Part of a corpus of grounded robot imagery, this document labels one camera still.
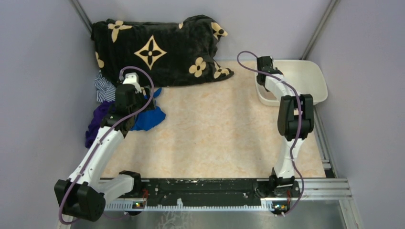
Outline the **blue towel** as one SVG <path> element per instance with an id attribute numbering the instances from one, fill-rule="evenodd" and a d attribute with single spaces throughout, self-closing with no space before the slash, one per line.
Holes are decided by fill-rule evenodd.
<path id="1" fill-rule="evenodd" d="M 160 96 L 161 92 L 162 88 L 158 88 L 155 90 L 155 92 L 153 93 L 153 99 L 150 102 L 148 108 L 146 108 L 135 117 L 135 123 L 134 126 L 130 129 L 131 131 L 148 131 L 165 120 L 166 114 L 161 110 L 159 106 L 156 105 L 155 101 L 155 99 Z"/>

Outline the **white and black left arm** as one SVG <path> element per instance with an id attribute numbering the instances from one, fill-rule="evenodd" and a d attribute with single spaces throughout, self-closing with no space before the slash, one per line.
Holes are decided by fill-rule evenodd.
<path id="1" fill-rule="evenodd" d="M 127 69 L 119 72 L 123 82 L 116 90 L 115 107 L 103 118 L 85 157 L 66 180 L 59 179 L 54 185 L 59 222 L 63 225 L 74 224 L 80 219 L 97 221 L 106 205 L 117 198 L 125 194 L 136 198 L 142 194 L 141 176 L 136 172 L 124 170 L 106 183 L 99 182 L 113 153 L 135 125 L 137 116 L 154 104 L 155 85 L 150 75 L 138 67 L 130 67 L 148 80 L 149 96 L 146 96 L 139 77 L 135 73 L 124 74 Z"/>

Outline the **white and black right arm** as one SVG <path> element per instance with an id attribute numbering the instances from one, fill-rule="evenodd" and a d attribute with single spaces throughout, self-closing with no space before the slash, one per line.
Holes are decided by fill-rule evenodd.
<path id="1" fill-rule="evenodd" d="M 299 192 L 295 160 L 304 140 L 314 129 L 313 97 L 300 94 L 287 83 L 283 73 L 273 65 L 272 57 L 258 57 L 256 65 L 256 83 L 271 92 L 279 103 L 277 129 L 282 144 L 269 177 L 269 192 L 275 197 L 293 196 Z"/>

